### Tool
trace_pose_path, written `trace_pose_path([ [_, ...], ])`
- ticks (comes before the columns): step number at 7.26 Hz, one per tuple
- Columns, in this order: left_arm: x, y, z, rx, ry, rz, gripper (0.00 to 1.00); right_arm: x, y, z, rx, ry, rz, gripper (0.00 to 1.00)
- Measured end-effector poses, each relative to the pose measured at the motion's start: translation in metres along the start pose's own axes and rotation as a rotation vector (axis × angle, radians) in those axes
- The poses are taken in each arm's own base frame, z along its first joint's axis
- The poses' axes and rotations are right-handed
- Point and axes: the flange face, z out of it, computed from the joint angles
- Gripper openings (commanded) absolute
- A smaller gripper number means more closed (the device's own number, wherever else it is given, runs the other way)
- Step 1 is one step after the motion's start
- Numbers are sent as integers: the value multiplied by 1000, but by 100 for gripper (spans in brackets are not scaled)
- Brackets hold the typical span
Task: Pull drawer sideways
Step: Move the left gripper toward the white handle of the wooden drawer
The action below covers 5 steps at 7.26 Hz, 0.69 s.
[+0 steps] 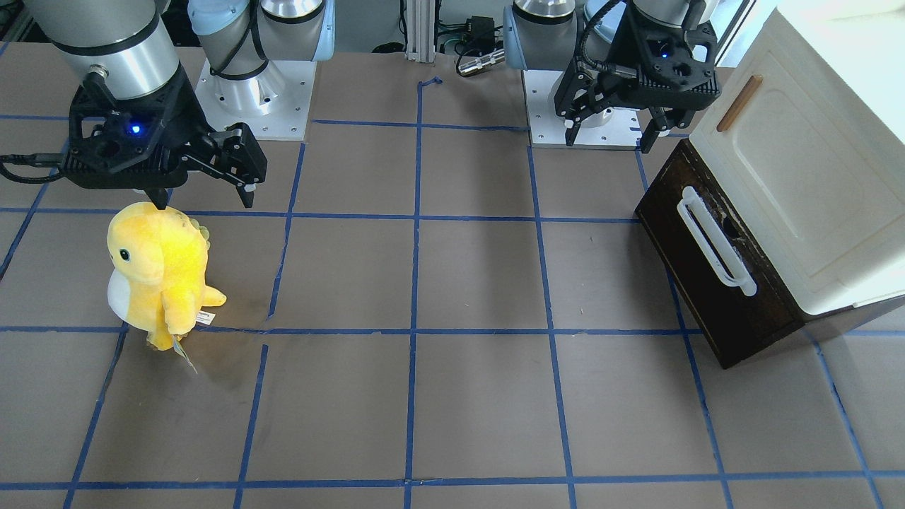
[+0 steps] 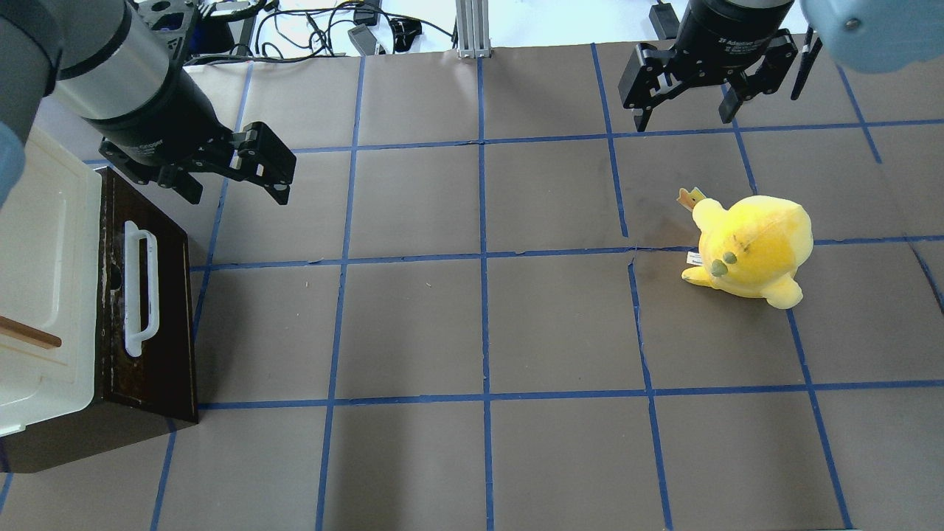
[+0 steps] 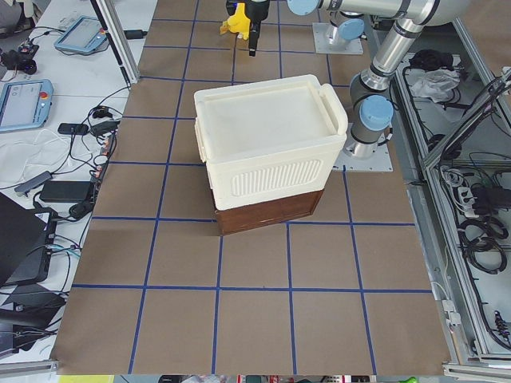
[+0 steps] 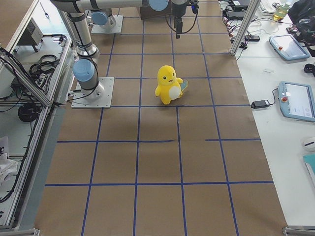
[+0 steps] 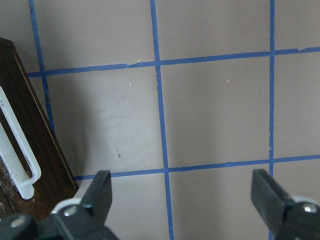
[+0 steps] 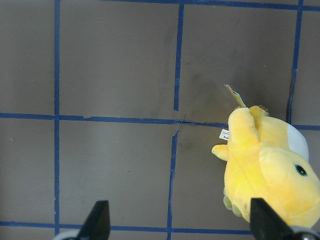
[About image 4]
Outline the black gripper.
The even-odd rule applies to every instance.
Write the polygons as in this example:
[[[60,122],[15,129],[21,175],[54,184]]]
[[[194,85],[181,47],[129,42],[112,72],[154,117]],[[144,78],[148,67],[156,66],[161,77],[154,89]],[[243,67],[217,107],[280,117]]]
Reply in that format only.
[[[171,11],[174,20],[174,27],[176,33],[183,33],[183,21],[182,17],[186,14],[186,8],[191,7],[193,14],[195,14],[195,19],[192,27],[185,31],[189,32],[195,25],[198,12],[199,12],[199,1],[198,0],[172,0],[171,1]]]

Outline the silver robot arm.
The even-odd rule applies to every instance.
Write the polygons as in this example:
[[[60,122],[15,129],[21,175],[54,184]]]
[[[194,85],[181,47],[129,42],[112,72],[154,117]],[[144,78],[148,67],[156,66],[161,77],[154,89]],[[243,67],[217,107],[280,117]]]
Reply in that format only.
[[[73,74],[83,89],[84,97],[97,94],[99,77],[97,61],[99,50],[93,43],[86,20],[86,11],[102,12],[112,8],[150,7],[154,10],[164,10],[167,5],[159,7],[158,0],[53,0],[51,3],[59,12],[66,15],[67,27],[72,32],[71,39],[76,42],[76,52],[79,60],[74,64]]]
[[[146,3],[154,11],[163,11],[167,8],[169,1],[168,0],[147,0]],[[173,15],[174,28],[172,28],[169,22],[166,20],[167,25],[172,31],[176,33],[176,38],[180,38],[181,34],[188,33],[195,25],[197,15],[198,15],[198,6],[199,1],[197,0],[172,0],[171,1],[171,14]],[[186,14],[186,8],[190,6],[193,14],[195,14],[195,20],[192,27],[183,32],[183,22],[182,17]],[[97,25],[104,26],[110,20],[112,16],[112,11],[110,8],[104,10],[92,10],[92,21]]]

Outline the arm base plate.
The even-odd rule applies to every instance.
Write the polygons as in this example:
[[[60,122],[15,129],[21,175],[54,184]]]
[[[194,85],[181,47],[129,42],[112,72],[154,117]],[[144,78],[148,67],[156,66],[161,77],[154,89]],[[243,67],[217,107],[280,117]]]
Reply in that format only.
[[[123,24],[123,15],[106,15],[92,16],[93,27],[92,34],[113,34],[120,33]]]
[[[114,88],[114,77],[99,77],[99,84],[89,96],[89,92],[81,90],[74,94],[71,107],[74,109],[110,108]]]

